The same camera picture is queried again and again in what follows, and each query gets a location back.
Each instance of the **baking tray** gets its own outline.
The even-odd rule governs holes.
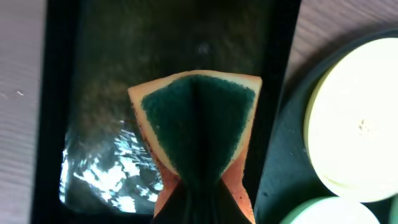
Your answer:
[[[334,196],[313,170],[303,142],[303,120],[307,103],[323,74],[344,55],[372,40],[398,37],[398,29],[384,30],[354,40],[320,62],[281,105],[264,165],[255,213],[259,223],[280,223],[301,203]],[[379,219],[388,223],[391,198],[365,203]]]
[[[152,218],[151,214],[79,212],[60,201],[61,164],[63,150],[68,142],[65,139],[68,138],[68,129],[75,114],[75,97],[79,97],[79,91],[74,89],[82,82],[76,74],[80,71],[79,63],[85,61],[81,47],[86,44],[82,43],[88,41],[88,44],[99,44],[90,52],[90,57],[94,57],[104,53],[101,52],[103,38],[109,38],[108,45],[113,44],[114,47],[108,48],[107,56],[115,60],[130,57],[136,62],[138,55],[134,52],[156,53],[156,57],[139,58],[149,60],[151,64],[147,68],[155,71],[146,73],[144,70],[150,75],[131,72],[124,79],[127,86],[193,69],[248,73],[262,77],[263,87],[243,179],[254,205],[299,5],[300,1],[291,0],[48,0],[30,222],[149,223]],[[111,13],[104,17],[87,16],[96,11]],[[126,24],[144,26],[142,32],[135,32],[134,29],[123,29],[120,33],[106,32],[106,29],[120,26],[118,21],[124,17],[130,18],[130,13],[139,16],[125,21]],[[101,35],[87,34],[90,29]],[[135,44],[131,48],[132,54],[120,54],[126,53],[120,43],[120,35],[139,39],[131,40]],[[97,62],[92,68],[96,66],[103,64]],[[130,63],[130,66],[136,68],[140,64]]]

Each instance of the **wooden table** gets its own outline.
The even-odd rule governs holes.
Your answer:
[[[0,1],[0,223],[28,223],[45,0]],[[398,27],[398,0],[303,0],[286,88],[364,34]]]

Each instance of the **wooden surface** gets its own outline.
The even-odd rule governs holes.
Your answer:
[[[44,11],[45,0],[0,0],[0,223],[28,223]],[[398,0],[303,0],[287,85],[338,47],[389,27],[398,27]]]

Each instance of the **black tray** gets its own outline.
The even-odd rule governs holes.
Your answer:
[[[146,2],[141,0],[109,0],[114,5],[125,4],[128,1],[134,1],[137,4]],[[39,139],[31,223],[149,223],[152,218],[152,215],[135,214],[84,215],[73,212],[59,201],[62,151],[65,147],[65,133],[70,111],[72,74],[75,73],[76,69],[76,43],[79,40],[79,30],[85,28],[82,27],[81,21],[84,18],[81,17],[81,12],[82,10],[91,10],[90,7],[87,7],[87,4],[93,2],[94,0],[48,0],[47,3]],[[250,73],[262,77],[263,88],[243,180],[249,197],[255,204],[269,137],[279,104],[300,1],[181,0],[181,5],[176,4],[176,2],[178,3],[177,0],[168,1],[173,2],[173,4],[166,4],[161,0],[151,0],[150,2],[154,3],[155,8],[160,8],[157,12],[162,13],[162,16],[168,17],[169,21],[175,21],[175,23],[170,23],[172,24],[171,27],[168,26],[169,23],[166,24],[167,26],[155,27],[153,35],[149,37],[152,40],[159,40],[154,47],[163,52],[159,61],[162,63],[162,72],[165,76],[200,68],[222,72]],[[159,7],[157,3],[161,2],[162,7]],[[185,4],[193,2],[198,7],[194,8],[191,13],[188,12],[183,16],[174,13],[176,7],[181,11],[181,7],[183,8]],[[240,49],[242,52],[237,51],[237,54],[250,55],[250,52],[245,52],[245,49],[257,49],[253,52],[260,52],[259,54],[247,58],[238,56],[230,61],[221,60],[220,63],[213,63],[213,54],[206,57],[192,57],[190,55],[192,52],[190,47],[193,44],[211,38],[211,35],[197,35],[201,34],[202,29],[209,29],[207,33],[210,34],[213,32],[220,33],[219,26],[211,26],[212,21],[223,20],[225,16],[232,18],[236,16],[241,20],[253,19],[251,17],[253,15],[250,13],[239,14],[244,6],[250,4],[251,8],[257,12],[258,18],[254,20],[255,24],[249,23],[249,27],[240,27],[239,29],[242,30],[237,30],[236,33],[232,29],[228,35],[234,41],[243,40],[243,47]],[[209,25],[200,26],[202,23],[197,22],[197,19],[201,22],[205,21]],[[226,23],[226,26],[234,27],[233,21],[229,24]],[[260,28],[261,33],[256,33],[256,36],[253,37],[251,36],[253,35],[251,28]],[[248,43],[245,42],[245,35],[254,39],[254,44],[246,45]],[[210,48],[210,52],[217,52],[217,50],[217,48]],[[226,58],[233,56],[231,52],[226,53],[224,54]],[[255,66],[235,66],[245,63],[254,63]]]
[[[366,42],[386,37],[398,37],[398,29],[371,34],[333,53],[317,65],[281,105],[283,108],[275,123],[254,211],[259,223],[280,223],[301,203],[333,196],[317,177],[305,152],[303,119],[307,103],[319,79],[339,59]],[[391,199],[365,203],[365,206],[380,223],[388,223]]]

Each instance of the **scrubbing sponge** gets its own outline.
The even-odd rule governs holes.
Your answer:
[[[174,192],[162,210],[172,211],[170,206],[185,205],[185,211],[178,212],[188,214],[185,215],[190,220],[185,220],[187,222],[225,220],[226,217],[215,218],[228,207],[225,198],[220,202],[220,197],[225,195],[220,192],[229,195],[230,204],[239,210],[234,201],[236,197],[230,194],[234,191],[228,191],[220,179],[238,156],[241,164],[235,167],[243,167],[260,87],[259,77],[198,70],[129,89],[152,155],[159,159],[158,164],[161,163],[166,172],[182,180],[182,184],[172,189],[180,193]],[[238,171],[239,186],[229,188],[243,189],[243,169]],[[160,212],[157,218],[164,217],[164,213]]]

